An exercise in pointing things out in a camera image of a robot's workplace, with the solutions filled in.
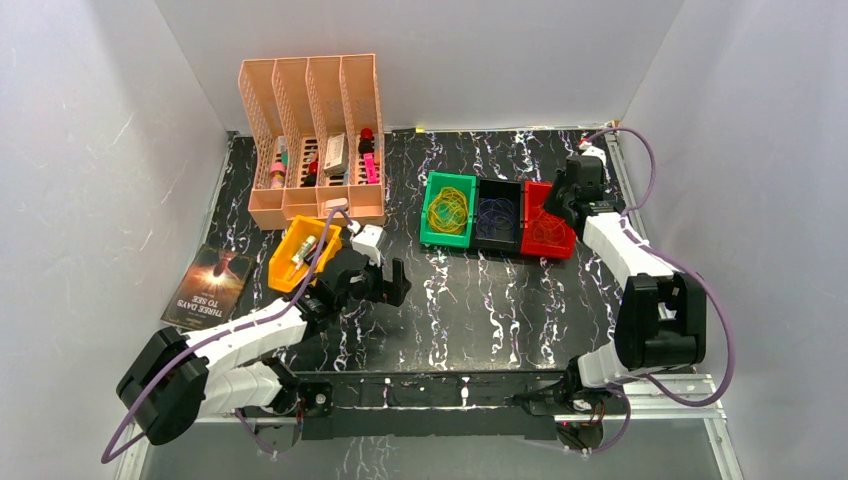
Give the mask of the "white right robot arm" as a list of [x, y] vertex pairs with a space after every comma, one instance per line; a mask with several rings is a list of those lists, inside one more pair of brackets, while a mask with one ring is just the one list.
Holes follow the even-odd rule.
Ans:
[[602, 388], [639, 374], [700, 363], [706, 354], [707, 298], [690, 274], [648, 252], [606, 190], [604, 163], [572, 155], [543, 204], [592, 250], [622, 289], [613, 338], [570, 360], [561, 384], [565, 405], [590, 413]]

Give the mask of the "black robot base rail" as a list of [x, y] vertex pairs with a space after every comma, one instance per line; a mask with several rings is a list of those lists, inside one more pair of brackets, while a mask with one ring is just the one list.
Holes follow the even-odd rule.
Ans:
[[626, 410], [620, 394], [580, 391], [564, 370], [302, 371], [285, 380], [281, 405], [243, 414], [290, 424], [295, 440], [505, 436], [586, 449]]

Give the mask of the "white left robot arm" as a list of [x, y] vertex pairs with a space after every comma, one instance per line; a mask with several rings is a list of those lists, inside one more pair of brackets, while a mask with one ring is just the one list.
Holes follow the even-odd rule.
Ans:
[[196, 420], [247, 407], [275, 416], [308, 407], [309, 393], [282, 362], [272, 359], [328, 330], [354, 303], [399, 307], [411, 289], [404, 262], [391, 275], [351, 248], [339, 250], [301, 296], [214, 328], [157, 331], [116, 387], [116, 394], [154, 445], [175, 440]]

